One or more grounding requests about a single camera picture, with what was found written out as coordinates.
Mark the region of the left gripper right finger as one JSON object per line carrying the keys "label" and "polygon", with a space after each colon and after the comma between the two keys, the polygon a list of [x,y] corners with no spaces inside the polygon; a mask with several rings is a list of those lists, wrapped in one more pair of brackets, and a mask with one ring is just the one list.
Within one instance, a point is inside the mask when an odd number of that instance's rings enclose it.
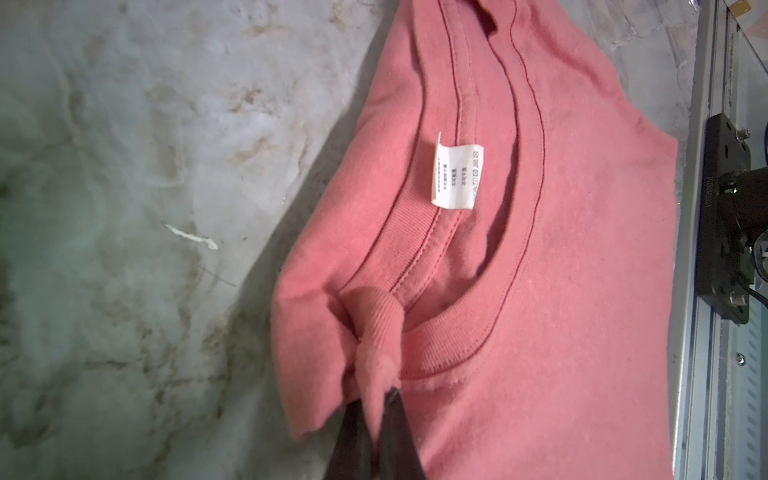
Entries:
{"label": "left gripper right finger", "polygon": [[384,400],[379,435],[379,478],[382,480],[426,479],[404,403],[397,389],[390,390]]}

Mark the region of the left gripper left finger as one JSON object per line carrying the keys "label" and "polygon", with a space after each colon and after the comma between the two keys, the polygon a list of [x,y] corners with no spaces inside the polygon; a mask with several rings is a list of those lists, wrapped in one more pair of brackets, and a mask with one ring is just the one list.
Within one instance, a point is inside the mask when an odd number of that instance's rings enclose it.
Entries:
{"label": "left gripper left finger", "polygon": [[362,402],[346,406],[339,434],[324,480],[371,480],[373,444],[364,418]]}

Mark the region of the pink t-shirt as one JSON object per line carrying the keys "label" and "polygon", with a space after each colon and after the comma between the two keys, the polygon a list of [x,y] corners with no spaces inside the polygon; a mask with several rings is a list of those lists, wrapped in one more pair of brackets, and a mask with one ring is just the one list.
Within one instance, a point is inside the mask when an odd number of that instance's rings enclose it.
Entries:
{"label": "pink t-shirt", "polygon": [[362,415],[429,479],[669,479],[676,140],[555,1],[400,3],[278,276],[291,436]]}

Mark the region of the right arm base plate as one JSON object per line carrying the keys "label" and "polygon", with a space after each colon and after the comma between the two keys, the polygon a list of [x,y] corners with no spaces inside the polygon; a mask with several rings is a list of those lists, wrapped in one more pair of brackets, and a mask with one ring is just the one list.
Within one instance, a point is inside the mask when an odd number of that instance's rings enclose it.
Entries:
{"label": "right arm base plate", "polygon": [[723,113],[705,124],[695,266],[695,294],[721,318],[749,322],[747,287],[754,269],[748,262],[748,236],[734,212],[737,177],[750,170],[748,146]]}

